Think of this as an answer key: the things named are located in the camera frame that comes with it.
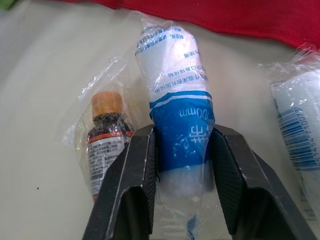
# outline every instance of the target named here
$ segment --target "white surface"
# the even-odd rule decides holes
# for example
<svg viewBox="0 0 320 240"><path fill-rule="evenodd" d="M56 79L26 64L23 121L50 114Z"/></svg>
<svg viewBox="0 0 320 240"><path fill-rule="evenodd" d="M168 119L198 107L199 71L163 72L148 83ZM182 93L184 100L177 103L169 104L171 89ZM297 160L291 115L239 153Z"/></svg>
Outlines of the white surface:
<svg viewBox="0 0 320 240"><path fill-rule="evenodd" d="M243 134L299 199L269 87L257 71L257 63L286 61L294 50L183 26L198 40L216 123ZM0 13L1 240L82 237L91 193L78 156L54 136L107 60L131 50L134 55L140 32L137 15L91 3L23 0Z"/></svg>

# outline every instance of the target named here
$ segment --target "red fabric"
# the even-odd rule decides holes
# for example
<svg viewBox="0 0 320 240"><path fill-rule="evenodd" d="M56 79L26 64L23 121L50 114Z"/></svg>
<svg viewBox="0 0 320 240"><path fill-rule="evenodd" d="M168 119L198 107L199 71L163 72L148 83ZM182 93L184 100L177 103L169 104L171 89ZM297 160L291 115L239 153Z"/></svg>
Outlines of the red fabric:
<svg viewBox="0 0 320 240"><path fill-rule="evenodd" d="M319 0L92 0L112 9L139 10L186 21L216 33L320 47Z"/></svg>

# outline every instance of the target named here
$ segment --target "small brown bottle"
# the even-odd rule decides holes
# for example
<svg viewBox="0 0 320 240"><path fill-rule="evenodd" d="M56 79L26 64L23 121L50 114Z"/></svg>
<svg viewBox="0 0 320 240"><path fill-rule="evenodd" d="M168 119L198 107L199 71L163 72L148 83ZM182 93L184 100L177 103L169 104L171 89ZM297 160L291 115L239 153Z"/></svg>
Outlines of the small brown bottle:
<svg viewBox="0 0 320 240"><path fill-rule="evenodd" d="M94 127L87 135L87 154L94 201L105 173L133 134L122 117L122 98L115 91L98 92L92 97Z"/></svg>

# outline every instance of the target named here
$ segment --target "plastic packaging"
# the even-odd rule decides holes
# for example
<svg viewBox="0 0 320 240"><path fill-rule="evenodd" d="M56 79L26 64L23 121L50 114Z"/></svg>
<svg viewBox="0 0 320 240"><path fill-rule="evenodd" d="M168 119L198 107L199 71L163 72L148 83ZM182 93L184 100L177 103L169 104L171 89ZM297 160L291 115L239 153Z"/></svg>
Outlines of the plastic packaging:
<svg viewBox="0 0 320 240"><path fill-rule="evenodd" d="M320 219L320 53L303 45L289 62L262 66L279 127L306 199Z"/></svg>
<svg viewBox="0 0 320 240"><path fill-rule="evenodd" d="M60 123L60 138L80 153L79 165L93 199L105 172L136 129L135 100L126 83L127 62L113 57L83 88Z"/></svg>
<svg viewBox="0 0 320 240"><path fill-rule="evenodd" d="M195 239L197 211L213 182L211 163L206 161L215 124L208 77L192 34L172 21L144 14L142 22L135 56L157 129L159 195L176 213L175 228L184 226L182 237Z"/></svg>

